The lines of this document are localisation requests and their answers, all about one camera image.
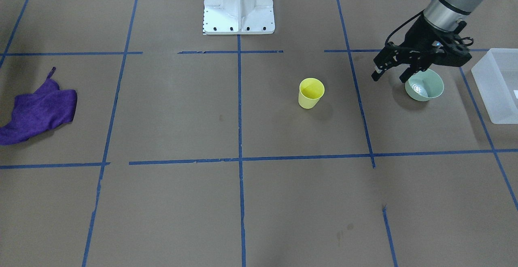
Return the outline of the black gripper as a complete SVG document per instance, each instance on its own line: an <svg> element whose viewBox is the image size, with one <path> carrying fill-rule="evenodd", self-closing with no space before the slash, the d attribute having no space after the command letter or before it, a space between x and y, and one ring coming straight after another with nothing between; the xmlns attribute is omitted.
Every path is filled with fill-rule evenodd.
<svg viewBox="0 0 518 267"><path fill-rule="evenodd" d="M434 46L439 41L439 37L445 36L445 33L432 27L426 21L422 12L414 15L392 31L390 37L415 18L417 20L407 31L401 44L395 45L393 42L385 44L382 50L374 57L373 81L379 81L387 70L402 64L408 65L399 77L402 83L409 81L419 71L427 70L432 64L437 66L450 65L448 53L442 47L437 48Z"/></svg>

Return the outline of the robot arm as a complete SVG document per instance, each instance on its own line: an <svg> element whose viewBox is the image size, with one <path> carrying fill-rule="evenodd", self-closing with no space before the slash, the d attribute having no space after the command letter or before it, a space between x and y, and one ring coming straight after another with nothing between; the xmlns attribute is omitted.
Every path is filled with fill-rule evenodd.
<svg viewBox="0 0 518 267"><path fill-rule="evenodd" d="M399 79L405 83L432 65L461 67L472 56L471 37L460 37L467 18L484 0L431 0L423 10L407 20L411 27L401 44L387 37L384 47L374 57L372 79L378 81L390 68L407 64Z"/></svg>

